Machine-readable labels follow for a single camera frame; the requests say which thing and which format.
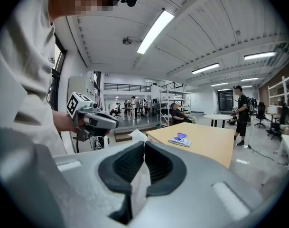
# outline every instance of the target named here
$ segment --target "black shorts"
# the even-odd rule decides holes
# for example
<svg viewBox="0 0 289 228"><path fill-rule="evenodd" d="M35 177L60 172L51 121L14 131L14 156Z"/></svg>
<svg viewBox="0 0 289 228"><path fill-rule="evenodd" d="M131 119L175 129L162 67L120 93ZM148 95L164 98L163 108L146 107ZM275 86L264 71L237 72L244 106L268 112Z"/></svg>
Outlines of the black shorts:
<svg viewBox="0 0 289 228"><path fill-rule="evenodd" d="M236 132L239 133L241 137L245 136L246 129L247 129L247 122L240 122L239 120L237 120Z"/></svg>

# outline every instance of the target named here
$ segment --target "mesh chair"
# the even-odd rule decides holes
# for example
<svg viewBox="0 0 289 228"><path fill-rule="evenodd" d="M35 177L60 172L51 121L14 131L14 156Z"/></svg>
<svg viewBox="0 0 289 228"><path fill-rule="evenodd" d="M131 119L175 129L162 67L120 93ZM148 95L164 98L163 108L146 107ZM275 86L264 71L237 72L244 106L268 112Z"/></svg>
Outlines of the mesh chair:
<svg viewBox="0 0 289 228"><path fill-rule="evenodd" d="M264 102L259 102L259 104L257 106L256 118L259 119L260 122L256 123L254 126L259 125L259 128L260 128L260 126L266 127L263 123L261 123L261 121L263 119L266 119L265 111L266 111L266 105L264 104Z"/></svg>
<svg viewBox="0 0 289 228"><path fill-rule="evenodd" d="M280 115L280 119L279 119L279 123L271 123L271 129L273 128L273 136L271 137L271 139L273 139L275 136L278 136L281 139L281 129L280 129L280 125L285 125L286 124L286 117L288 114L288 106L287 104L283 104L282 105L282 111L281 111L281 115Z"/></svg>
<svg viewBox="0 0 289 228"><path fill-rule="evenodd" d="M121 117L120 105L119 105L119 107L118 107L118 111L115 113L115 117Z"/></svg>

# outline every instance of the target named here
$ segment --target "black cap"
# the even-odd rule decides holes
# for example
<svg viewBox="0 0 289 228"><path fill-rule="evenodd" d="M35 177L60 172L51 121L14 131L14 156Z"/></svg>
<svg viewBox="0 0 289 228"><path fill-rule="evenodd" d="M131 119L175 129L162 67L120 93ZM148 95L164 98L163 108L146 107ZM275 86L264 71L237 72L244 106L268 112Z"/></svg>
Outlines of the black cap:
<svg viewBox="0 0 289 228"><path fill-rule="evenodd" d="M240 85L233 87L233 89L240 89L240 91L242 91L242 87Z"/></svg>

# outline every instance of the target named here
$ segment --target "backpack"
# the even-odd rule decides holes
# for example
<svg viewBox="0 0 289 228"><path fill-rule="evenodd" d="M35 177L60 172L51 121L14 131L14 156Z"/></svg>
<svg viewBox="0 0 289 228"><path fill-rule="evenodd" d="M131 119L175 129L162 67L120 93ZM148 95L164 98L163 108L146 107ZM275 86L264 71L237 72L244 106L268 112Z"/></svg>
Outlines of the backpack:
<svg viewBox="0 0 289 228"><path fill-rule="evenodd" d="M252 99L250 99L249 97L247 98L248 98L247 108L248 108L249 114L253 114L255 112L254 105L253 105L253 98Z"/></svg>

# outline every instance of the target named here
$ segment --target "black t-shirt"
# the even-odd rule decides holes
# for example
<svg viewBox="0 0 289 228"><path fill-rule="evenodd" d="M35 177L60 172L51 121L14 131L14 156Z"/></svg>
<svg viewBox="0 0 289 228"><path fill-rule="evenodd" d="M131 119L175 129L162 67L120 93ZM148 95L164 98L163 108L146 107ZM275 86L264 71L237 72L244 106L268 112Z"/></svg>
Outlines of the black t-shirt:
<svg viewBox="0 0 289 228"><path fill-rule="evenodd" d="M244 94L242 94L238 98L238 109L240 109L244 104L248 105L248 98ZM249 110L248 110L248 108L245 109L242 112L239 112L239 117L245 118L245 120L248 120L248 118L249 118Z"/></svg>
<svg viewBox="0 0 289 228"><path fill-rule="evenodd" d="M177 110L172 110L171 111L171 115L172 115L172 117L177 116L177 117L182 117L183 119L187 119L187 117L184 114L182 114L178 109Z"/></svg>

